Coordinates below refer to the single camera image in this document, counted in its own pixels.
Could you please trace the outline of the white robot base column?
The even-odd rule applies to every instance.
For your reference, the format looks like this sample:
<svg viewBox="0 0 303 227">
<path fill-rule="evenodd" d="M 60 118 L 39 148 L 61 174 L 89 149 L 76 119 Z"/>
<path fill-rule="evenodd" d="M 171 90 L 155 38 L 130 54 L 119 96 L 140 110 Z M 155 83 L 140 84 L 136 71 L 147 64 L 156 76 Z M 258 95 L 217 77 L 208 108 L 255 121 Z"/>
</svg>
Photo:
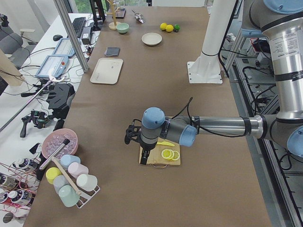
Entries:
<svg viewBox="0 0 303 227">
<path fill-rule="evenodd" d="M 187 63 L 187 73 L 191 84 L 221 84 L 219 52 L 225 39 L 230 20 L 237 6 L 235 0 L 215 0 L 200 56 Z"/>
</svg>

